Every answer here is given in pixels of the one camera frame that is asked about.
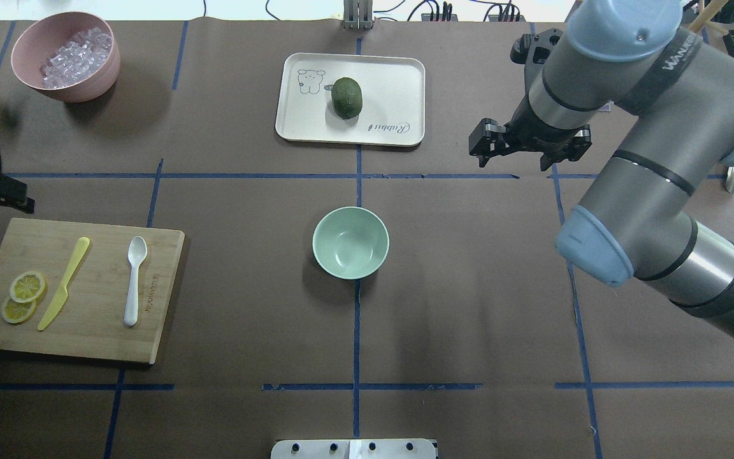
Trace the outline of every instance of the bowl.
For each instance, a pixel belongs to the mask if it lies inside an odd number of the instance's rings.
[[[78,32],[98,27],[113,38],[110,54],[101,67],[89,78],[67,87],[47,89],[41,65],[58,52]],[[18,80],[42,93],[63,102],[85,102],[104,94],[117,80],[120,70],[120,50],[110,25],[102,18],[85,12],[66,12],[43,18],[18,37],[13,45],[11,67]]]
[[[341,279],[361,279],[378,270],[390,250],[390,233],[364,207],[341,207],[313,232],[313,255],[323,270]]]

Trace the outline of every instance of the green avocado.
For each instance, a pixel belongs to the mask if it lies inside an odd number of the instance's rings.
[[[351,119],[361,113],[361,87],[352,78],[339,78],[330,89],[333,110],[342,119]]]

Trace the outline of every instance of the lemon slice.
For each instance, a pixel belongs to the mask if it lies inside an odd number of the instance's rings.
[[[8,298],[2,304],[2,319],[7,323],[22,323],[36,312],[36,302],[33,300],[29,303],[14,302],[12,298]]]
[[[38,271],[20,274],[11,284],[11,299],[17,303],[29,303],[37,300],[47,288],[44,276]]]

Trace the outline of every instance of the clear plastic ice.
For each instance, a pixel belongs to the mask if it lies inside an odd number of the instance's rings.
[[[98,27],[72,35],[41,65],[44,88],[67,87],[93,75],[107,61],[111,47],[112,36]]]

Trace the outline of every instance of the cartoon bear drawing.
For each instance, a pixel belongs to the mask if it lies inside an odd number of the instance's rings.
[[[298,75],[299,92],[302,94],[318,94],[324,70],[300,70]]]

